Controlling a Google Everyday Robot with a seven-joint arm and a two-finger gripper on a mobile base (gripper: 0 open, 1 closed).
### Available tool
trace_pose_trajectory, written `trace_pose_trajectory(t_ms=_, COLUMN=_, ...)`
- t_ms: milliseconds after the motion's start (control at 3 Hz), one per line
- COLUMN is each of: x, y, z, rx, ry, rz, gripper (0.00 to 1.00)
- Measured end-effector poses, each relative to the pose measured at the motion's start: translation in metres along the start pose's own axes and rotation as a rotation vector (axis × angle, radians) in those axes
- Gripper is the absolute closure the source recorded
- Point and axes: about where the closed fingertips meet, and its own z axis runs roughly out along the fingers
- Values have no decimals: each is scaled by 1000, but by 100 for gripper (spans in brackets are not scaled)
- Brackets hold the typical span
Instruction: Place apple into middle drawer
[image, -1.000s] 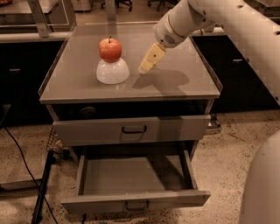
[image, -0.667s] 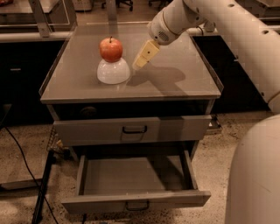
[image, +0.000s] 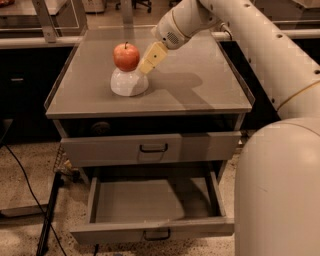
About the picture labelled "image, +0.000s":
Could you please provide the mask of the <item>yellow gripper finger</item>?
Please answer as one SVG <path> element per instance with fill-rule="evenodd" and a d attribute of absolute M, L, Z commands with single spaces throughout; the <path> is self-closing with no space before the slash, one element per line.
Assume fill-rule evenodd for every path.
<path fill-rule="evenodd" d="M 151 72 L 168 54 L 167 47 L 160 41 L 150 44 L 141 58 L 137 69 L 144 75 Z"/>

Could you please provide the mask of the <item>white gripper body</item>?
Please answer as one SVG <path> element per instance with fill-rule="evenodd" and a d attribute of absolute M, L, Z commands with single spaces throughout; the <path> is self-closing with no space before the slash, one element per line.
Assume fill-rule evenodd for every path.
<path fill-rule="evenodd" d="M 190 18 L 190 11 L 184 7 L 176 6 L 160 19 L 152 29 L 152 33 L 167 49 L 179 49 L 191 39 Z"/>

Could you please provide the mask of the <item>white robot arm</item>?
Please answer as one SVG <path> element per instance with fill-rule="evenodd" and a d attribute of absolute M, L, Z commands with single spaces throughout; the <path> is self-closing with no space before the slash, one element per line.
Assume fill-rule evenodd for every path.
<path fill-rule="evenodd" d="M 320 256 L 318 64 L 251 0 L 181 0 L 153 30 L 158 49 L 178 49 L 222 21 L 247 58 L 278 119 L 239 156 L 235 256 Z"/>

